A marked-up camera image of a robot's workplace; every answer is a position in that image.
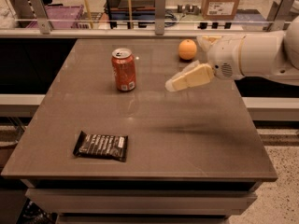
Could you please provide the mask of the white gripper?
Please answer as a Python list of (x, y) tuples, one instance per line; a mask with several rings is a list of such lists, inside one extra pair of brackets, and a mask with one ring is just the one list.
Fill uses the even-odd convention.
[(243, 35), (200, 35), (197, 42), (207, 52), (207, 62), (194, 61), (165, 82), (168, 91), (182, 91), (209, 83), (215, 76), (239, 80), (244, 77), (240, 68)]

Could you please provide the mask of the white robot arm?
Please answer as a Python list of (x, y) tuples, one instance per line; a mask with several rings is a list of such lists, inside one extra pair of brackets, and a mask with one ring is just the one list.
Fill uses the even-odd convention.
[(165, 82), (168, 91), (206, 85), (215, 77), (240, 80), (262, 77), (277, 83), (299, 83), (299, 18), (285, 31), (225, 36), (201, 35), (197, 41), (206, 62), (194, 61)]

